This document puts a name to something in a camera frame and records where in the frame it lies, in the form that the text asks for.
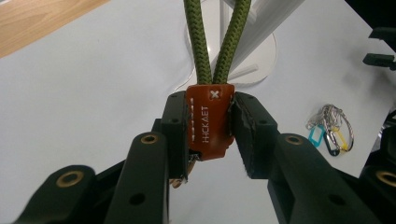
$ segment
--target white table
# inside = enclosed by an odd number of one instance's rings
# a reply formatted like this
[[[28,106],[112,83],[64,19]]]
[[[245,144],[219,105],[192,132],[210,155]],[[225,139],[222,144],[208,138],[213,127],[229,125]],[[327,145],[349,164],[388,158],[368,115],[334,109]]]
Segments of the white table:
[[[100,173],[125,159],[191,71],[182,1],[113,0],[0,59],[0,223],[15,220],[48,175],[70,164]],[[276,29],[278,59],[258,97],[282,133],[326,103],[351,122],[354,149],[334,167],[359,175],[395,97],[395,74],[361,62],[393,54],[342,0],[306,0]],[[172,223],[277,223],[264,180],[250,180],[235,146],[197,163],[171,189]]]

